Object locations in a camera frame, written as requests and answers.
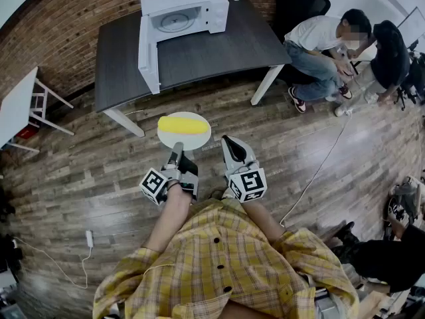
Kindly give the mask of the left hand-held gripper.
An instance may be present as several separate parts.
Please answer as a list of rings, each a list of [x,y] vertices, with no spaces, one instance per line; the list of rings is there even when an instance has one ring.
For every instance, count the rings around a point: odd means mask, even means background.
[[[169,182],[178,181],[181,189],[191,195],[193,201],[198,199],[198,167],[183,155],[183,142],[176,142],[166,165],[159,171],[150,168],[139,187],[142,193],[154,204],[166,202]]]

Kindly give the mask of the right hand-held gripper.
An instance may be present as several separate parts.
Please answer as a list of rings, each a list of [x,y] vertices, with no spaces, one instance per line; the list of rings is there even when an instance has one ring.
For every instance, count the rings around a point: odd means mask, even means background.
[[[268,186],[264,169],[253,149],[242,140],[224,135],[221,140],[227,185],[241,203],[261,199]]]

